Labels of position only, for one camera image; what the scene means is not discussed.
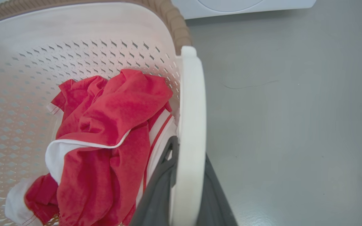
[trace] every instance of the laundry basket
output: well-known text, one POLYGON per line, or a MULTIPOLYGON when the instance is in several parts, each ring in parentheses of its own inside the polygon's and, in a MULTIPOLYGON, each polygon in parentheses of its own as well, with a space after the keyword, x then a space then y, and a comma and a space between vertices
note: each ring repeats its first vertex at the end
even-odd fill
POLYGON ((178 125, 172 225, 194 225, 206 144, 204 76, 170 0, 11 0, 0 4, 0 225, 16 183, 47 173, 57 120, 46 105, 68 79, 107 79, 123 68, 166 78, 178 125))

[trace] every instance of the clothes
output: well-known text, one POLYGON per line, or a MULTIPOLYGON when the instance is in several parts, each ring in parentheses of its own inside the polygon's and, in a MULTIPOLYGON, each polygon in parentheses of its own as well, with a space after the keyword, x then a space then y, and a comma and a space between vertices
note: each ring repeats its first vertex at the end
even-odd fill
MULTIPOLYGON (((59 223, 127 224, 165 134, 175 135, 168 104, 172 92, 161 77, 135 70, 122 70, 109 81, 95 76, 59 87, 61 93, 48 108, 63 120, 46 151, 47 167, 58 184, 59 223)), ((53 198, 44 198, 43 205, 54 206, 53 198)))

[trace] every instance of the basket handle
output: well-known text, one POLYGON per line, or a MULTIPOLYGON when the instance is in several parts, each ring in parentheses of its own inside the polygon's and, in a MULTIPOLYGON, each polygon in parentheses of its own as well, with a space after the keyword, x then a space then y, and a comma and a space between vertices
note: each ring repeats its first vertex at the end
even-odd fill
POLYGON ((192 46, 189 29, 184 17, 170 0, 9 0, 0 3, 0 20, 37 10, 84 3, 125 2, 144 6, 156 13, 166 25, 174 42, 175 53, 181 54, 181 47, 192 46))

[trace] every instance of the perforated basket wall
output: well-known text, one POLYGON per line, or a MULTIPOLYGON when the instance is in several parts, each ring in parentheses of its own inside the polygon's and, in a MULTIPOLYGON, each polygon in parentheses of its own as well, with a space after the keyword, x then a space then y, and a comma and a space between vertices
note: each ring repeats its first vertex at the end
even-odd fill
POLYGON ((4 215, 9 189, 21 179, 47 173, 44 154, 57 127, 46 105, 59 93, 59 84, 95 75, 110 79, 121 69, 132 68, 164 77, 174 93, 172 106, 179 106, 180 71, 174 46, 169 51, 154 38, 83 34, 78 39, 6 44, 0 43, 0 225, 12 224, 4 215))

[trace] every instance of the red stripe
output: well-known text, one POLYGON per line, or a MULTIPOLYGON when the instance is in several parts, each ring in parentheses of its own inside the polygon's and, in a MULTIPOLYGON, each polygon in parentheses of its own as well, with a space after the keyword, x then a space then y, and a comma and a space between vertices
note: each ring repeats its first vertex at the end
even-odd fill
POLYGON ((146 165, 145 168, 145 173, 143 174, 143 193, 145 193, 145 189, 146 189, 146 176, 147 176, 147 172, 148 172, 148 165, 149 165, 149 159, 151 158, 151 154, 153 151, 153 148, 155 148, 156 142, 158 140, 158 138, 160 137, 161 133, 164 130, 164 127, 166 127, 167 123, 169 122, 169 120, 171 119, 171 114, 167 117, 166 121, 164 122, 164 124, 161 126, 160 130, 158 131, 155 139, 153 140, 152 146, 151 146, 151 151, 149 152, 149 158, 148 158, 148 163, 146 165))

